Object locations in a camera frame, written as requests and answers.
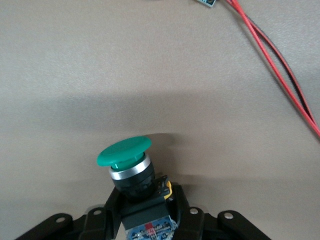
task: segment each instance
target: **silver ring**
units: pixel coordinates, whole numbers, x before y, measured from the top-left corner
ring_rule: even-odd
[[[147,167],[149,167],[150,163],[151,163],[150,157],[147,154],[145,154],[143,161],[140,162],[139,164],[123,171],[115,171],[110,167],[109,173],[113,180],[128,179],[134,175],[142,173],[144,170],[146,170]]]

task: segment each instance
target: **green button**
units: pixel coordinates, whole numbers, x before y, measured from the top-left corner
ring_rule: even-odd
[[[101,167],[123,171],[136,166],[144,159],[145,150],[151,146],[146,136],[135,136],[119,141],[103,150],[96,162]]]

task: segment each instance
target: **wire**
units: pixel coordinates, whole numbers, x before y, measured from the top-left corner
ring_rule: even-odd
[[[237,10],[241,18],[243,19],[245,25],[248,27],[249,31],[251,32],[252,36],[254,37],[256,43],[258,44],[259,48],[261,49],[262,53],[264,54],[266,60],[268,61],[269,65],[271,66],[272,70],[274,71],[275,75],[279,79],[280,83],[282,84],[284,90],[287,92],[288,96],[293,101],[293,104],[297,107],[300,111],[306,122],[312,127],[314,132],[320,137],[320,129],[318,128],[315,121],[310,117],[307,111],[303,108],[302,104],[298,101],[295,94],[292,92],[289,85],[286,83],[284,77],[281,75],[279,69],[277,68],[276,64],[274,63],[273,59],[269,55],[268,51],[266,50],[265,46],[263,45],[261,39],[259,38],[257,32],[255,31],[254,27],[252,26],[251,21],[248,19],[247,15],[245,14],[244,10],[242,9],[241,5],[239,4],[238,0],[231,1],[232,6]]]
[[[226,2],[233,8],[235,9],[237,12],[237,8],[234,6],[234,4],[232,3],[231,0],[226,0]],[[275,54],[275,56],[278,58],[278,60],[280,61],[281,65],[283,66],[283,68],[285,69],[286,73],[289,76],[289,79],[294,87],[294,90],[296,91],[299,100],[302,104],[302,107],[304,108],[304,110],[306,111],[306,113],[309,115],[309,117],[312,119],[312,121],[314,122],[314,124],[317,124],[315,121],[315,118],[311,112],[311,109],[308,105],[308,102],[304,96],[304,93],[298,83],[298,80],[296,78],[296,76],[294,75],[292,69],[290,68],[289,64],[287,63],[286,59],[284,58],[284,56],[281,54],[281,52],[278,50],[278,48],[276,47],[276,45],[271,41],[271,39],[261,30],[261,28],[252,20],[250,19],[250,17],[248,17],[248,15],[246,15],[246,17],[248,18],[248,20],[250,21],[250,24],[252,25],[252,27],[254,28],[254,30],[256,31],[257,34],[259,34],[262,39],[265,41],[265,43],[271,48],[271,50],[273,51],[273,53]]]

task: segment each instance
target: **red wire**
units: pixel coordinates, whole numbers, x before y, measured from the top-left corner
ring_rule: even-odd
[[[226,2],[231,5],[232,7],[234,7],[234,9],[238,12],[238,9],[234,6],[234,4],[232,3],[231,0],[226,0]],[[275,52],[275,54],[278,56],[278,58],[280,59],[280,61],[283,63],[284,65],[284,68],[287,70],[288,74],[290,75],[291,79],[293,80],[296,88],[297,88],[297,91],[299,92],[300,94],[300,97],[302,98],[302,102],[304,103],[306,109],[308,110],[309,112],[309,115],[310,115],[310,118],[311,120],[314,122],[315,125],[317,125],[317,122],[315,121],[315,118],[311,112],[311,109],[308,105],[308,102],[306,100],[306,97],[299,85],[299,82],[296,78],[296,76],[294,75],[292,69],[290,68],[289,64],[287,63],[287,61],[285,60],[284,56],[281,54],[281,52],[277,49],[277,47],[274,45],[274,43],[268,38],[268,36],[253,22],[251,21],[251,19],[248,18],[248,20],[250,21],[250,24],[251,26],[254,28],[254,30],[259,33],[263,39],[268,43],[268,45],[272,48],[272,50]]]
[[[262,53],[264,54],[266,60],[270,64],[271,68],[273,69],[275,75],[278,77],[280,83],[284,87],[285,91],[288,93],[289,97],[292,99],[294,105],[298,108],[304,119],[307,121],[307,123],[312,127],[312,129],[315,131],[315,133],[320,137],[320,129],[318,126],[314,123],[312,118],[307,114],[307,112],[304,110],[300,102],[297,100],[295,94],[292,92],[289,85],[286,83],[284,77],[281,75],[279,69],[277,68],[276,64],[272,60],[271,56],[269,55],[268,51],[266,50],[265,46],[263,45],[261,39],[257,35],[255,29],[253,28],[251,21],[246,16],[244,10],[242,9],[241,5],[239,4],[238,0],[232,0],[232,5],[235,7],[237,12],[240,14],[241,18],[243,19],[245,25],[250,30],[252,36],[254,37],[256,43],[258,44],[259,48],[261,49]]]

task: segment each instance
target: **gray surface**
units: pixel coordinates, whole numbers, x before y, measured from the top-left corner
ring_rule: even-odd
[[[320,1],[241,3],[319,119]],[[103,204],[113,184],[96,156],[135,135],[192,204],[318,239],[319,140],[244,29],[223,1],[2,0],[0,239]]]

